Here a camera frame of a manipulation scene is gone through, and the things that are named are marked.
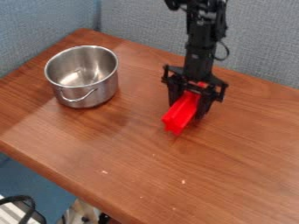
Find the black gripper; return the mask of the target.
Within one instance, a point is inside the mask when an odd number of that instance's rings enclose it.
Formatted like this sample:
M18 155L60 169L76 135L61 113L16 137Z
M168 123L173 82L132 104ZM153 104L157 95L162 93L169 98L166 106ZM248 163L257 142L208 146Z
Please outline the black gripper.
M168 101L173 105L185 90L200 94L194 118L201 119L213 102L223 102L229 84L212 73L214 48L186 50L182 66L162 67L161 83L168 88Z

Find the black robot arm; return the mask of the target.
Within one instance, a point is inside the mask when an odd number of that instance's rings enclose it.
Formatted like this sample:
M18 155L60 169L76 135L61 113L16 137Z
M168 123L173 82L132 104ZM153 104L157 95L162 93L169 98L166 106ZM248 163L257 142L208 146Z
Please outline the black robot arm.
M223 102L229 84L212 73L217 44L227 53L223 43L227 36L227 0L164 0L170 11L185 13L186 35L182 67L164 65L161 82L168 88L168 102L172 106L184 91L194 93L200 99L194 103L194 118L201 119L213 102Z

